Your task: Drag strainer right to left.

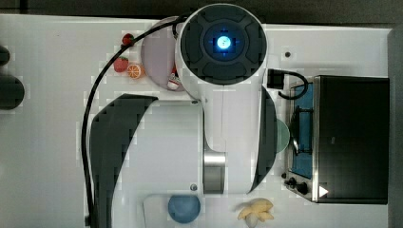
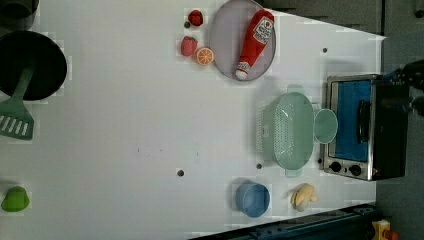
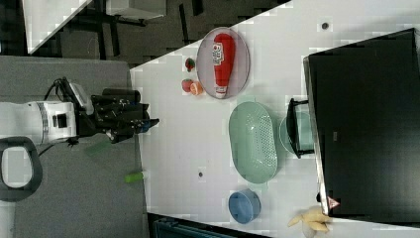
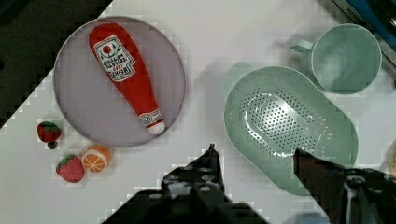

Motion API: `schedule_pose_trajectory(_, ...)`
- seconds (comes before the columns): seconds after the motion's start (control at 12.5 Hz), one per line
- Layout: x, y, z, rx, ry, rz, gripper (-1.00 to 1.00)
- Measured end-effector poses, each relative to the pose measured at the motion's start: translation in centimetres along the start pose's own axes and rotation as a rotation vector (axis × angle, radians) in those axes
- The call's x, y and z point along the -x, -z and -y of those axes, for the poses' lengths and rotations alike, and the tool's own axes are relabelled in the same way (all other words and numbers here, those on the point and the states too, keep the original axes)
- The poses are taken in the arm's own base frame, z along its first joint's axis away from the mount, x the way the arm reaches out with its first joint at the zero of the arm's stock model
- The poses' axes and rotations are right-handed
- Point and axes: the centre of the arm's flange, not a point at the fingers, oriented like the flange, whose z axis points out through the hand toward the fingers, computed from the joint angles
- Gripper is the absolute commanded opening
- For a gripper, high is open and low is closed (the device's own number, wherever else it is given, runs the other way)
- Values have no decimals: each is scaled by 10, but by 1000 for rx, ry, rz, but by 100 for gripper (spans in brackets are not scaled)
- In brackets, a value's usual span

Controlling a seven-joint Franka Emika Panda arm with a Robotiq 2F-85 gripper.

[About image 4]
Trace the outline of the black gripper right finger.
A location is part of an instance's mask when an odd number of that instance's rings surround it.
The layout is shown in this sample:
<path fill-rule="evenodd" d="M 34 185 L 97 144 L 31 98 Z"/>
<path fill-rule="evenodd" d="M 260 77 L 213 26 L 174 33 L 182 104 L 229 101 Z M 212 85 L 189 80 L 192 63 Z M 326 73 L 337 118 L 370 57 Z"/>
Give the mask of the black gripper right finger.
<path fill-rule="evenodd" d="M 301 149 L 293 172 L 331 224 L 396 224 L 395 177 L 371 168 L 346 168 Z"/>

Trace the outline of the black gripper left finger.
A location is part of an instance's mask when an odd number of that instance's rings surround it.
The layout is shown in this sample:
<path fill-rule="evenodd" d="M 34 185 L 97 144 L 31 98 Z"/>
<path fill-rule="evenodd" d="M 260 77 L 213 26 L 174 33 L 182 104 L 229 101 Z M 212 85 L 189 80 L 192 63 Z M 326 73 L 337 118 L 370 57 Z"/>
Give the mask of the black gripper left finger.
<path fill-rule="evenodd" d="M 219 153 L 215 150 L 214 143 L 199 158 L 165 175 L 161 182 L 162 190 L 170 193 L 173 198 L 188 195 L 195 185 L 209 185 L 224 190 Z"/>

